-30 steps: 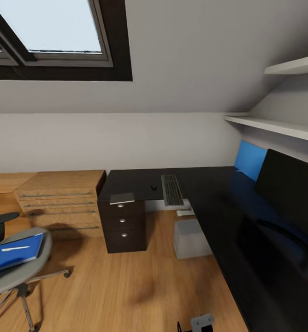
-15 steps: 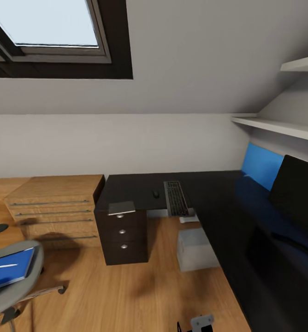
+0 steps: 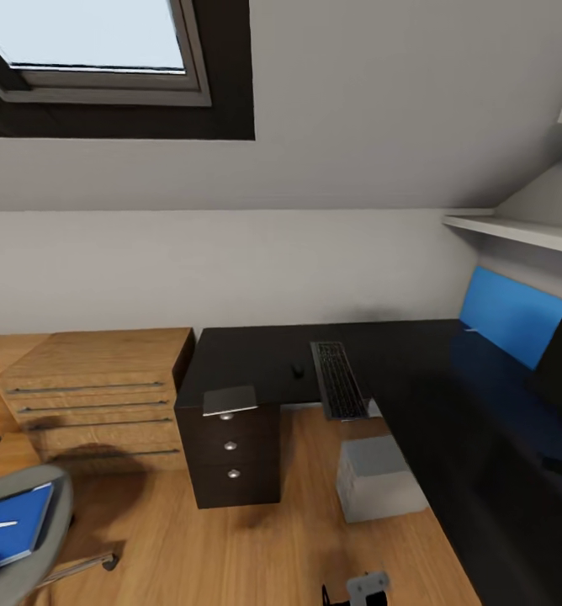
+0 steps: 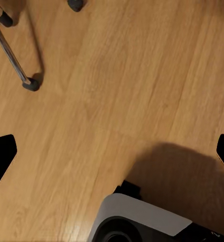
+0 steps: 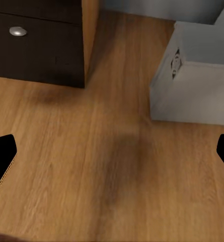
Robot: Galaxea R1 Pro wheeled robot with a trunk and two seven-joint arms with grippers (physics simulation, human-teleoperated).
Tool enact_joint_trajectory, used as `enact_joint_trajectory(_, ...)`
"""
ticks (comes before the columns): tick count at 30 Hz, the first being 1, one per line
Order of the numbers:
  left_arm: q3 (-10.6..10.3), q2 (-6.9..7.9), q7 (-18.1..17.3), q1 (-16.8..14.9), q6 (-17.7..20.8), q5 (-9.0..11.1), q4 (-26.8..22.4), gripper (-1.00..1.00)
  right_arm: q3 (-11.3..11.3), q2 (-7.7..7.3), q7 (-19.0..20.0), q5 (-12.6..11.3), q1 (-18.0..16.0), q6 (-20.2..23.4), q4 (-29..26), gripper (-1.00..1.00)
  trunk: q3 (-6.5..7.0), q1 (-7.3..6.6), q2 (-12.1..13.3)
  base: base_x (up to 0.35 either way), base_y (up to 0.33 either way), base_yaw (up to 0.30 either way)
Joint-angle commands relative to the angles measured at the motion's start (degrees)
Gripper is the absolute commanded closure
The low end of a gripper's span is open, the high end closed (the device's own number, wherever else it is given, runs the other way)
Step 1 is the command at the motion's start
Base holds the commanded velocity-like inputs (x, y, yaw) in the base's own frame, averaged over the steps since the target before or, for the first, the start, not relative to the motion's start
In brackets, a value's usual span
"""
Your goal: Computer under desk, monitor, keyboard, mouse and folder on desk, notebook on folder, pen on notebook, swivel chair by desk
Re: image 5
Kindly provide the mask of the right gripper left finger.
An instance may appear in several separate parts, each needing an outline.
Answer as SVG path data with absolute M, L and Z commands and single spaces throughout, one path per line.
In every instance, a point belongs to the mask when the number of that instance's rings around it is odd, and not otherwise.
M 0 179 L 17 153 L 16 142 L 12 134 L 0 137 Z

